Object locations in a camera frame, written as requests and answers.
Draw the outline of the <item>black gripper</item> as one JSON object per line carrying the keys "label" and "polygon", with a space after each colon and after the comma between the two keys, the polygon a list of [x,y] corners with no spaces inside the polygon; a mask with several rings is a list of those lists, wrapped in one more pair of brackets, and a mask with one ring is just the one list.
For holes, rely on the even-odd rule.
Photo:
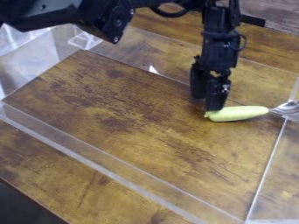
{"label": "black gripper", "polygon": [[[191,66],[191,98],[206,98],[206,110],[224,109],[232,89],[232,68],[238,65],[241,34],[237,31],[203,33],[202,53]],[[214,71],[220,77],[210,79]]]}

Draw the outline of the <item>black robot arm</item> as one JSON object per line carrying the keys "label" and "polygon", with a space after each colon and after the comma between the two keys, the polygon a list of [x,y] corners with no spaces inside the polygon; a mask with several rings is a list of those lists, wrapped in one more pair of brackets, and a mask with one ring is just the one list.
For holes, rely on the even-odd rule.
{"label": "black robot arm", "polygon": [[31,32],[74,24],[110,43],[121,41],[137,9],[147,8],[165,18],[179,18],[190,11],[202,13],[203,46],[191,66],[191,97],[206,101],[206,110],[225,108],[232,89],[232,69],[244,50],[238,31],[242,15],[240,0],[0,0],[0,26]]}

